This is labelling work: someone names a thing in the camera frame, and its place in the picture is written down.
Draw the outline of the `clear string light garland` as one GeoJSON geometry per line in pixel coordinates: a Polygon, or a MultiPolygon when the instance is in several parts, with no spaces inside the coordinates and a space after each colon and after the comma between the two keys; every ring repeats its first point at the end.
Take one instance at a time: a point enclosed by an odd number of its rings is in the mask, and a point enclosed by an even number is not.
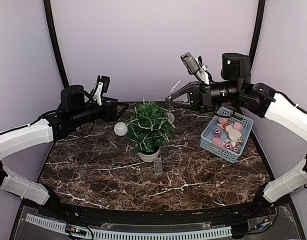
{"type": "Polygon", "coordinates": [[[153,164],[155,175],[163,173],[160,151],[170,142],[176,128],[170,95],[166,104],[167,107],[163,108],[153,101],[144,100],[134,107],[130,119],[116,123],[113,128],[117,136],[127,138],[142,162],[153,164]]]}

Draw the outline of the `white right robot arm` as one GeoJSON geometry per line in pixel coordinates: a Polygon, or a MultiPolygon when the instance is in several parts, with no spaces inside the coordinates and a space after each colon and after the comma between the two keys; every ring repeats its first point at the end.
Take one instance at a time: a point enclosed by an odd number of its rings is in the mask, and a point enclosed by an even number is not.
{"type": "MultiPolygon", "coordinates": [[[[201,57],[184,53],[180,57],[188,73],[196,78],[181,89],[170,93],[165,101],[175,107],[207,113],[215,112],[223,103],[231,103],[234,108],[244,108],[254,115],[278,124],[289,131],[296,140],[275,137],[270,143],[277,142],[295,150],[298,141],[307,145],[307,111],[293,102],[285,93],[265,83],[251,82],[251,58],[240,53],[222,54],[222,81],[213,80],[201,57]]],[[[259,217],[268,209],[269,204],[277,202],[303,186],[307,186],[307,153],[300,162],[275,180],[262,185],[248,212],[259,217]]]]}

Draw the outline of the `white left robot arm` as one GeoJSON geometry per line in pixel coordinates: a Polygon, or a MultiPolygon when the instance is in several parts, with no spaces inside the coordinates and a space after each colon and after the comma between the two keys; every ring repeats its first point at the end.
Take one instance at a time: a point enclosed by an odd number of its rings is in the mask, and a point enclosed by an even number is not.
{"type": "Polygon", "coordinates": [[[102,83],[92,93],[81,85],[69,86],[61,91],[55,110],[43,113],[31,123],[0,132],[0,191],[44,206],[53,218],[60,218],[64,206],[58,203],[58,195],[49,186],[16,173],[4,161],[37,146],[61,141],[84,124],[119,120],[128,103],[105,97],[104,92],[102,83]]]}

